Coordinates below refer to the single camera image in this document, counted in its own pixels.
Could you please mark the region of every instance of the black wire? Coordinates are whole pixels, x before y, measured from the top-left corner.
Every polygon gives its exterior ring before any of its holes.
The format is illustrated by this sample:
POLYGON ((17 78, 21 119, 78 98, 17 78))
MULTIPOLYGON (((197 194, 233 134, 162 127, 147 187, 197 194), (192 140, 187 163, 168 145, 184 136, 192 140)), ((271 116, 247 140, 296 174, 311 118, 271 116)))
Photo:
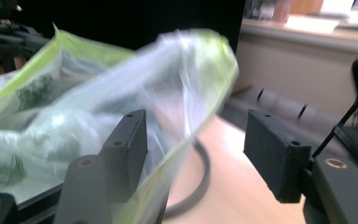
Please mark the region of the black wire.
POLYGON ((204 165, 203 178, 199 186, 187 198, 165 210, 164 218, 179 216, 192 208, 202 199, 209 187, 211 179, 211 161, 209 160, 208 152, 205 150, 205 147, 198 140, 196 142, 196 151, 200 154, 204 165))

